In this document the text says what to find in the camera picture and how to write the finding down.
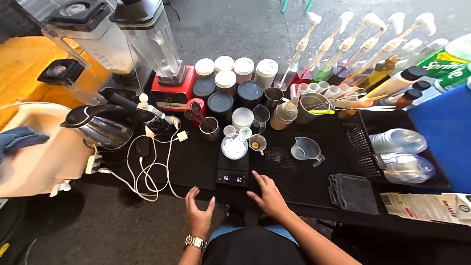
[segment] concrete floor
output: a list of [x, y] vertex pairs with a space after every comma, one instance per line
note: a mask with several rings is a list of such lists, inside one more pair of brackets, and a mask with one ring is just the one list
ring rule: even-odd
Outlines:
[[[181, 21], [166, 6], [180, 57], [193, 65], [200, 58], [215, 59], [229, 55], [234, 59], [249, 57], [258, 63], [265, 58], [286, 62], [297, 42], [307, 30], [303, 15], [307, 3], [291, 0], [285, 14], [280, 13], [278, 0], [173, 0]], [[338, 44], [359, 26], [362, 17], [374, 12], [386, 20], [392, 13], [407, 14], [406, 27], [422, 12], [433, 12], [437, 33], [426, 37], [418, 30], [411, 38], [430, 42], [436, 38], [454, 39], [468, 33], [471, 17], [467, 16], [468, 0], [453, 4], [438, 0], [332, 0], [316, 1], [312, 11], [323, 17], [314, 30], [306, 54], [316, 51], [334, 30], [340, 14], [355, 12], [347, 30], [339, 34], [327, 53], [331, 56]], [[352, 55], [377, 30], [366, 29], [347, 53]], [[377, 47], [393, 37], [386, 33]], [[117, 199], [117, 189], [79, 185], [86, 196], [86, 205], [79, 221], [60, 232], [40, 238], [32, 248], [29, 264], [34, 265], [146, 265], [176, 264], [183, 251], [182, 242], [188, 234], [185, 203], [175, 197], [160, 196], [155, 203], [125, 207]], [[207, 202], [197, 202], [206, 208]], [[222, 206], [216, 207], [211, 229], [222, 218]]]

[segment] bracelet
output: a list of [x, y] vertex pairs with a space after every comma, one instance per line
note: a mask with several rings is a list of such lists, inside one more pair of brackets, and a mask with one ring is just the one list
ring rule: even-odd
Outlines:
[[206, 250], [206, 247], [208, 246], [208, 242], [204, 241], [203, 239], [199, 237], [192, 236], [190, 234], [185, 239], [185, 246], [194, 246], [201, 249], [201, 251], [204, 252]]

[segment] black apron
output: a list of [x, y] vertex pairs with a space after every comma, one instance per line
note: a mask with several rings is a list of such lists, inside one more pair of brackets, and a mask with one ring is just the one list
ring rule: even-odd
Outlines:
[[261, 226], [248, 226], [213, 239], [202, 265], [308, 265], [291, 240]]

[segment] gray towel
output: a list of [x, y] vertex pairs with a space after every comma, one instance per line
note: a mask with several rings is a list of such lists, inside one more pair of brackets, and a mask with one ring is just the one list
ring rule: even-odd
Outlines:
[[28, 126], [13, 128], [0, 133], [0, 164], [3, 154], [14, 152], [20, 148], [45, 143], [49, 136], [35, 133]]
[[332, 203], [344, 210], [378, 214], [371, 183], [364, 177], [332, 174], [329, 180], [329, 194]]

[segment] blue container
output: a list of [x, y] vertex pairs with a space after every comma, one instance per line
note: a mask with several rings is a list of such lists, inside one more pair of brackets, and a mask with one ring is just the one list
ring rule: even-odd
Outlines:
[[447, 174], [451, 182], [449, 191], [468, 194], [471, 194], [470, 87], [468, 82], [407, 111]]

